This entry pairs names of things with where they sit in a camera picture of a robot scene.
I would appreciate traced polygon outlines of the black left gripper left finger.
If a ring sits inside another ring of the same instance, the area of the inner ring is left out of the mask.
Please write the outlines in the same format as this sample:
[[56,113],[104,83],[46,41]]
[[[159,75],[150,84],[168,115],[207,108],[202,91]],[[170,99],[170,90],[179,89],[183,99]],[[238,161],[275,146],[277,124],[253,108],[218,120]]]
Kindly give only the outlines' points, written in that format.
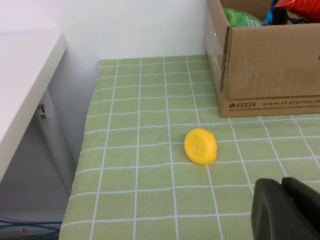
[[255,182],[251,210],[255,240],[313,240],[313,235],[301,223],[281,182],[269,178]]

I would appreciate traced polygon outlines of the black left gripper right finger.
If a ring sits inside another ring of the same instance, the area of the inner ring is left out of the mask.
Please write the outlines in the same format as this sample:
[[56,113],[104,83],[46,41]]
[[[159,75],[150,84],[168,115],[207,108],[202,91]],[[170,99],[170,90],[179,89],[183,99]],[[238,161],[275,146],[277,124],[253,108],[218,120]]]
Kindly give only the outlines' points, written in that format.
[[296,213],[314,240],[320,239],[320,193],[307,184],[293,178],[283,177],[281,186],[289,195]]

